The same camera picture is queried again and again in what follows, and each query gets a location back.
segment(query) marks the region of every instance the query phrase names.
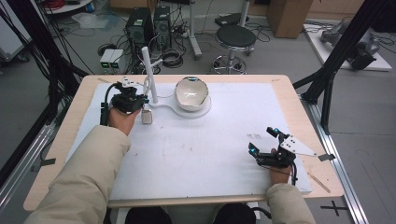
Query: wall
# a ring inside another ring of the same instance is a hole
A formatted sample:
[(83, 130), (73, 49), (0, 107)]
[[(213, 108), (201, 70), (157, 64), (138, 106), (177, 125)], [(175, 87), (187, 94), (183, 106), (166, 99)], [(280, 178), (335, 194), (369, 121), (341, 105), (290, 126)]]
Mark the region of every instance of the wall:
[[(314, 0), (309, 10), (307, 18), (311, 19), (333, 19), (341, 20), (344, 17), (353, 16), (364, 0)], [(195, 16), (206, 15), (211, 0), (196, 0)], [(227, 14), (241, 12), (244, 0), (213, 0), (208, 15)], [(265, 16), (268, 6), (256, 5), (252, 0), (249, 7), (249, 15)], [(172, 6), (176, 9), (176, 4), (162, 2), (163, 5)], [(189, 8), (183, 7), (186, 18), (190, 16)]]

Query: white board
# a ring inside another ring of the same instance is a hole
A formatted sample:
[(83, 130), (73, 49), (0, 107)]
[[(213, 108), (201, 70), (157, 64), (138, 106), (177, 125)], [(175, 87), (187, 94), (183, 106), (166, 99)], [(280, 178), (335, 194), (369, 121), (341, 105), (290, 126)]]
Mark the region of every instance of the white board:
[[(171, 96), (176, 84), (157, 83), (159, 96)], [(199, 119), (183, 119), (168, 108), (153, 110), (153, 123), (136, 119), (110, 200), (262, 195), (269, 172), (248, 154), (252, 142), (261, 152), (277, 146), (266, 132), (289, 128), (271, 84), (208, 83), (212, 107)], [(109, 84), (101, 84), (81, 123), (68, 158), (94, 125)], [(118, 91), (111, 91), (109, 99)], [(311, 192), (299, 158), (297, 187)]]
[[(306, 30), (318, 30), (320, 26), (305, 24), (304, 28)], [(322, 62), (322, 64), (324, 64), (326, 60), (329, 58), (330, 53), (333, 50), (333, 47), (331, 43), (322, 43), (320, 41), (321, 34), (322, 34), (321, 30), (319, 30), (316, 33), (313, 32), (306, 33), (320, 61)], [(392, 67), (378, 53), (374, 54), (373, 57), (376, 58), (376, 61), (370, 63), (363, 70), (390, 71), (392, 69)], [(345, 61), (343, 65), (341, 65), (341, 68), (353, 69), (352, 66), (350, 66), (350, 64), (347, 61)]]

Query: cardboard box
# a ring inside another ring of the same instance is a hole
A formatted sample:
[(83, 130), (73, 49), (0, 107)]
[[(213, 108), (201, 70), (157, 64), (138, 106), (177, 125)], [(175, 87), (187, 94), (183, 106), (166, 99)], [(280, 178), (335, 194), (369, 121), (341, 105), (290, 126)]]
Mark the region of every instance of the cardboard box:
[(149, 7), (152, 13), (157, 6), (157, 0), (110, 0), (110, 5), (114, 8)]
[(275, 37), (297, 38), (313, 0), (272, 0), (267, 20)]

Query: leg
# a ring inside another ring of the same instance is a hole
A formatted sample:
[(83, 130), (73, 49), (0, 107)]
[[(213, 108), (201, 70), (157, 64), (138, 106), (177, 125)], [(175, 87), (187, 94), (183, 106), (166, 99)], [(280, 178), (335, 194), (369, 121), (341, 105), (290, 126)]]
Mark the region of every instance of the leg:
[(226, 203), (216, 215), (213, 224), (255, 224), (256, 216), (243, 203)]
[(129, 210), (125, 224), (172, 224), (172, 221), (161, 207), (137, 207)]

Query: chair leg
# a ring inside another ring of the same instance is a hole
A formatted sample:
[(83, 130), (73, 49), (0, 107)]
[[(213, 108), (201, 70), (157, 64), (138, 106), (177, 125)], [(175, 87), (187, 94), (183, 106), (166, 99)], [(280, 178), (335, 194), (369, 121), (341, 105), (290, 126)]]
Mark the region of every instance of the chair leg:
[(227, 73), (228, 75), (231, 74), (233, 70), (233, 59), (235, 58), (235, 52), (230, 49), (230, 53), (228, 54), (228, 62), (227, 62)]

